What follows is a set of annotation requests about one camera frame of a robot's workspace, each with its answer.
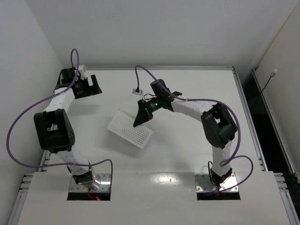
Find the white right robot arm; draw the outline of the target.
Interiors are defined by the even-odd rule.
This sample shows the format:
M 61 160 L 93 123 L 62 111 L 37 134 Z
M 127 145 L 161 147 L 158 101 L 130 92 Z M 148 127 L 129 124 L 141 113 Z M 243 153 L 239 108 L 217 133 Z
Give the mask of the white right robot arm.
M 205 137 L 212 145 L 213 162 L 210 169 L 210 181 L 218 188 L 232 174 L 230 164 L 220 163 L 230 157 L 232 140 L 238 128 L 227 108 L 217 103 L 207 105 L 198 101 L 179 100 L 180 92 L 171 93 L 164 80 L 158 79 L 150 84 L 155 96 L 150 100 L 139 100 L 138 113 L 133 127 L 142 125 L 153 119 L 153 113 L 161 108 L 174 113 L 182 113 L 201 122 Z

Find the white perforated plastic basket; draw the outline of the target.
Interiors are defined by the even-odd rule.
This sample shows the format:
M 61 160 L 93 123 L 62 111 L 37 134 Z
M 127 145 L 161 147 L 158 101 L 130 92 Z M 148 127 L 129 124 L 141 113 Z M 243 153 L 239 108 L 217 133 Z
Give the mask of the white perforated plastic basket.
M 134 127 L 134 121 L 134 116 L 119 109 L 111 119 L 107 129 L 136 147 L 144 149 L 153 131 L 144 125 Z

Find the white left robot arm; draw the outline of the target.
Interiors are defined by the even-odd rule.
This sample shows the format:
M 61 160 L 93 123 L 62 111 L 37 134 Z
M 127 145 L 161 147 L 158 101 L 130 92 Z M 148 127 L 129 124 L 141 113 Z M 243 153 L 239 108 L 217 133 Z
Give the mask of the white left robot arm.
M 85 71 L 84 65 L 79 66 L 78 75 L 74 67 L 61 70 L 54 89 L 56 96 L 42 112 L 34 115 L 34 123 L 41 148 L 67 164 L 77 185 L 97 190 L 101 179 L 75 147 L 75 133 L 67 115 L 73 100 L 102 93 L 95 75 L 91 75 L 92 85 L 89 85 Z

